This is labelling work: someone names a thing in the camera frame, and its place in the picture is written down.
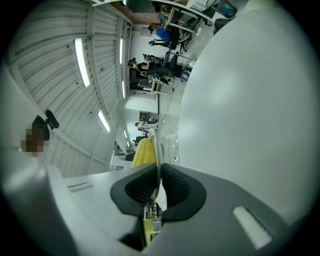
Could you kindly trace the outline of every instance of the desk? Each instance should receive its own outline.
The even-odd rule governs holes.
[[[166,24],[167,24],[168,26],[177,27],[177,28],[179,28],[179,29],[182,29],[182,30],[185,30],[185,31],[189,31],[190,33],[195,34],[196,32],[195,32],[194,30],[191,30],[191,29],[189,29],[189,28],[186,28],[186,27],[184,27],[184,26],[181,26],[181,25],[178,25],[178,24],[174,24],[174,23],[171,22],[172,17],[173,17],[173,15],[174,15],[175,11],[176,11],[176,8],[172,7],[172,8],[171,8],[170,15],[169,15],[169,18],[168,18]],[[186,15],[189,15],[189,16],[191,16],[191,17],[196,17],[196,18],[197,18],[196,15],[194,15],[194,14],[192,14],[192,13],[190,13],[190,12],[183,11],[183,13],[186,14]]]
[[[178,123],[181,166],[236,183],[288,224],[319,187],[320,64],[294,22],[280,8],[229,22],[199,56]]]
[[[199,11],[204,11],[207,7],[206,4],[212,5],[215,0],[189,0],[186,4],[188,9],[195,8],[196,5],[203,7]],[[238,17],[242,14],[245,14],[249,11],[255,9],[262,9],[262,8],[271,8],[276,6],[276,0],[228,0],[236,9],[237,12],[234,17]],[[218,13],[217,11],[214,13],[211,22],[215,22],[216,19],[226,19],[222,14]]]

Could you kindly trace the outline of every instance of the fluorescent light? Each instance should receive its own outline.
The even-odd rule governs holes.
[[[122,81],[121,84],[122,84],[122,97],[123,99],[125,99],[126,98],[125,82]]]
[[[84,51],[82,48],[82,39],[76,38],[74,39],[74,48],[75,48],[75,56],[76,56],[76,62],[78,63],[78,68],[80,70],[81,79],[83,82],[84,87],[87,87],[90,85],[86,64],[85,64],[85,58],[84,58]]]
[[[122,64],[122,46],[123,46],[124,40],[120,39],[120,64]]]
[[[104,117],[104,115],[102,114],[101,110],[99,111],[98,113],[98,117],[100,118],[101,122],[103,123],[104,127],[106,128],[106,130],[109,132],[110,131],[110,127],[109,125],[107,124],[107,121]]]

